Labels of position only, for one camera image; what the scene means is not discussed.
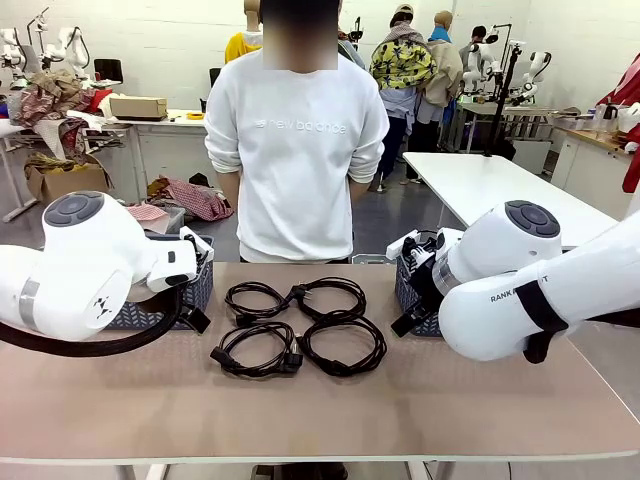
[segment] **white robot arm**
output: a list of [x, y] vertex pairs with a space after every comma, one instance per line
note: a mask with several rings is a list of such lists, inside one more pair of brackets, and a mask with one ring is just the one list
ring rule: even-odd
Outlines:
[[[72, 55], [67, 58], [67, 49], [69, 47], [71, 47]], [[49, 69], [51, 68], [51, 62], [61, 62], [65, 59], [71, 64], [78, 79], [86, 80], [88, 78], [84, 69], [89, 65], [91, 58], [79, 27], [60, 29], [58, 46], [47, 45], [42, 60], [42, 68]]]
[[639, 327], [638, 238], [640, 212], [569, 253], [454, 288], [440, 307], [445, 340], [475, 360], [524, 352], [539, 363], [555, 334], [584, 321]]
[[27, 59], [23, 54], [18, 30], [15, 28], [0, 29], [0, 38], [4, 42], [2, 48], [2, 66], [13, 71], [12, 90], [19, 90], [27, 86], [24, 76], [24, 69], [27, 66]]
[[0, 321], [54, 339], [85, 340], [126, 300], [192, 281], [213, 260], [213, 249], [186, 227], [183, 240], [149, 240], [129, 212], [99, 192], [56, 200], [43, 227], [43, 252], [0, 246]]
[[442, 299], [458, 285], [562, 254], [558, 221], [543, 207], [526, 201], [496, 206], [464, 233], [441, 229], [432, 247], [418, 246], [417, 236], [414, 231], [387, 249], [390, 259], [399, 256], [402, 249], [402, 255], [410, 260], [409, 283], [420, 297], [414, 308], [393, 324], [399, 336], [436, 313]]
[[549, 52], [534, 52], [531, 54], [531, 68], [528, 73], [524, 74], [524, 84], [521, 91], [511, 101], [514, 106], [520, 105], [538, 93], [538, 85], [536, 83], [544, 80], [542, 72], [551, 63], [551, 58], [552, 55]]

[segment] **black power cord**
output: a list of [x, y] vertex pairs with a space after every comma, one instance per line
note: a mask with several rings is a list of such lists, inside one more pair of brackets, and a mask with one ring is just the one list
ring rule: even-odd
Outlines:
[[[284, 349], [262, 365], [246, 367], [236, 361], [232, 350], [240, 342], [256, 335], [270, 334], [279, 338]], [[220, 364], [225, 372], [251, 378], [262, 378], [273, 374], [295, 374], [302, 365], [302, 355], [298, 354], [293, 329], [283, 322], [268, 321], [235, 328], [226, 333], [220, 344], [211, 352], [211, 358]]]
[[314, 322], [321, 321], [321, 319], [327, 315], [304, 303], [307, 293], [310, 294], [310, 291], [316, 288], [337, 288], [352, 294], [356, 298], [356, 305], [350, 310], [347, 310], [347, 312], [354, 317], [364, 315], [367, 309], [367, 297], [362, 288], [360, 288], [360, 285], [356, 282], [342, 277], [324, 277], [314, 282], [301, 283], [291, 289], [291, 295], [298, 301], [298, 308], [300, 308], [302, 313], [311, 317]]
[[[270, 308], [249, 308], [242, 305], [238, 305], [233, 301], [233, 297], [243, 292], [259, 292], [269, 295], [276, 301], [276, 304]], [[289, 308], [291, 298], [284, 298], [275, 289], [271, 288], [266, 283], [262, 282], [243, 282], [239, 283], [235, 287], [231, 287], [227, 292], [227, 296], [224, 301], [229, 307], [236, 312], [236, 325], [244, 327], [252, 324], [256, 320], [265, 320], [273, 318], [280, 312], [283, 312]]]
[[[345, 365], [339, 360], [330, 360], [318, 355], [311, 345], [311, 338], [321, 330], [334, 327], [362, 328], [371, 334], [374, 342], [373, 350], [369, 355], [352, 365]], [[387, 343], [378, 327], [362, 315], [354, 314], [349, 310], [334, 310], [323, 315], [297, 340], [302, 352], [323, 372], [332, 377], [351, 377], [359, 373], [370, 372], [380, 365], [387, 353]]]

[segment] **white sweatshirt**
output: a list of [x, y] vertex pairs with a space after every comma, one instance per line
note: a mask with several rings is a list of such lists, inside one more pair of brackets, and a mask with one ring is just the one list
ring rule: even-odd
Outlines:
[[353, 251], [347, 175], [371, 182], [389, 121], [373, 78], [338, 56], [337, 70], [303, 75], [264, 69], [253, 52], [211, 90], [205, 145], [216, 171], [242, 171], [238, 238], [249, 262]]

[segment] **gray floor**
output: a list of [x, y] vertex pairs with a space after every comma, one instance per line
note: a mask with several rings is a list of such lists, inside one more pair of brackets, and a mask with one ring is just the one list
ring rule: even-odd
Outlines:
[[[21, 159], [18, 153], [14, 160], [17, 176], [21, 175]], [[440, 213], [440, 202], [423, 185], [400, 186], [403, 165], [397, 166], [394, 179], [390, 181], [388, 193], [368, 193], [355, 208], [355, 253], [384, 253], [388, 243], [416, 227], [430, 229], [436, 226]], [[7, 192], [4, 173], [0, 172], [0, 214], [13, 208]], [[42, 207], [16, 219], [11, 224], [0, 223], [0, 244], [17, 244], [40, 247], [43, 242], [40, 215]], [[213, 235], [216, 239], [216, 259], [238, 261], [238, 242], [235, 237], [235, 217], [216, 224], [197, 223], [195, 229]], [[587, 325], [572, 337], [574, 343], [592, 362], [609, 384], [618, 392], [629, 408], [640, 415], [640, 381], [637, 364], [640, 360], [640, 332], [609, 326]], [[402, 464], [352, 464], [348, 466], [352, 480], [404, 480], [407, 478]], [[137, 469], [139, 478], [146, 469]], [[249, 478], [250, 466], [243, 465], [179, 465], [172, 468], [170, 479], [224, 479], [245, 480]], [[522, 463], [513, 465], [516, 480], [561, 479], [561, 480], [636, 480], [640, 472], [640, 457], [601, 460], [590, 462]], [[0, 465], [0, 480], [22, 479], [114, 479], [108, 467], [44, 467], [22, 465]], [[468, 463], [457, 467], [454, 480], [507, 479], [504, 463]]]

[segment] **red cloth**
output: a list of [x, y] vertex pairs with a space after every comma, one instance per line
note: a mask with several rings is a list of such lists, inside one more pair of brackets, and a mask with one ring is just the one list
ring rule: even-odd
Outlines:
[[640, 54], [622, 76], [617, 87], [598, 102], [600, 104], [633, 105], [640, 102]]
[[107, 95], [111, 95], [112, 93], [113, 90], [110, 88], [105, 88], [104, 90], [96, 90], [96, 94], [93, 96], [91, 105], [89, 105], [89, 108], [87, 108], [87, 112], [96, 113], [98, 111], [100, 102], [104, 99], [104, 97], [106, 97]]
[[[627, 140], [630, 142], [640, 143], [640, 125], [636, 125], [635, 128], [627, 134]], [[624, 193], [634, 193], [638, 187], [639, 180], [640, 148], [636, 150], [636, 153], [631, 160], [631, 165], [629, 165], [629, 170], [627, 170], [627, 174], [624, 176], [624, 180], [622, 181], [622, 190]]]
[[233, 209], [227, 207], [218, 195], [207, 187], [192, 185], [181, 180], [169, 180], [169, 193], [187, 210], [208, 222], [222, 220], [233, 214]]

